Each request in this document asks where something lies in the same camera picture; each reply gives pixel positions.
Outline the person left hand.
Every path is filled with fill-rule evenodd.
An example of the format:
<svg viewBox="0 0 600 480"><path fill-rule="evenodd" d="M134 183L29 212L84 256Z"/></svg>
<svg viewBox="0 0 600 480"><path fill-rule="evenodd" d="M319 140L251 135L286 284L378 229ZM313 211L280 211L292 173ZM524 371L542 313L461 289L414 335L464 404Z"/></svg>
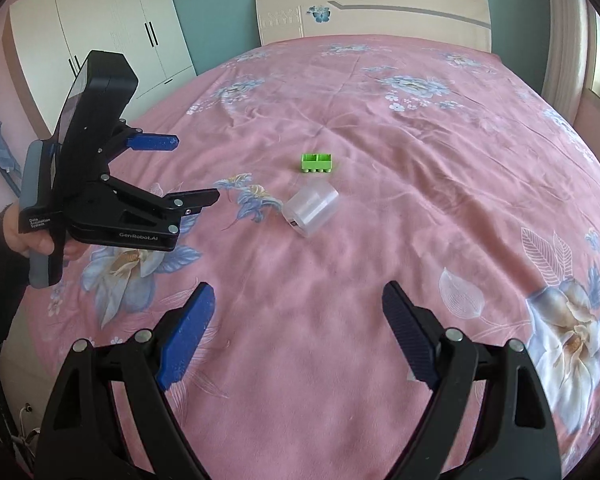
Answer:
<svg viewBox="0 0 600 480"><path fill-rule="evenodd" d="M55 243L49 232L36 231L21 233L19 229L20 208L17 202L9 205L4 211L2 226L4 239L12 252L29 258L31 252L50 256L55 250ZM69 240L64 247L64 258L68 261L79 259L86 252L88 245Z"/></svg>

